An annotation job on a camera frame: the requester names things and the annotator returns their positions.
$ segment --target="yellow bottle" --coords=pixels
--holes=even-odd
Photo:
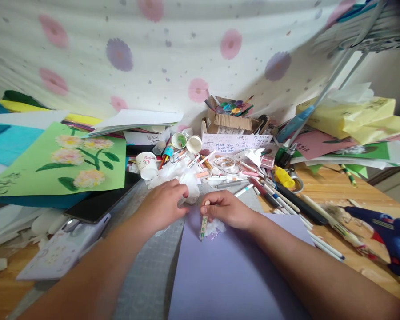
[[[286,170],[275,166],[274,173],[279,179],[280,183],[286,188],[293,188],[295,186],[295,181],[290,177],[290,175],[286,172]]]

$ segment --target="left hand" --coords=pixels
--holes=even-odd
[[[178,200],[188,198],[188,187],[177,179],[167,181],[145,197],[134,216],[146,222],[148,230],[154,234],[167,228],[189,212],[189,208],[178,208]]]

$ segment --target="yellow plastic bag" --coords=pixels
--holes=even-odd
[[[299,104],[303,112],[317,98]],[[400,134],[400,117],[394,115],[395,99],[374,97],[365,104],[320,104],[307,124],[338,139],[351,136],[359,144],[369,144]]]

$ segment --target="small cup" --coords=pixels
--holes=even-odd
[[[154,153],[143,152],[136,157],[136,163],[144,180],[151,180],[157,175],[157,157]]]
[[[182,133],[174,133],[172,136],[172,144],[176,149],[185,148],[187,145],[187,137]]]
[[[152,150],[156,156],[160,156],[163,153],[164,148],[166,148],[166,142],[159,141]]]
[[[201,141],[198,135],[192,136],[187,141],[187,150],[189,152],[198,153],[203,146],[203,142]]]

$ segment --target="purple flower pattern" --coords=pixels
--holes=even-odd
[[[120,71],[128,72],[133,68],[132,52],[128,45],[119,38],[108,40],[107,57],[111,64]]]
[[[265,78],[270,81],[278,81],[284,77],[290,67],[292,58],[286,52],[277,52],[268,61],[265,67]]]

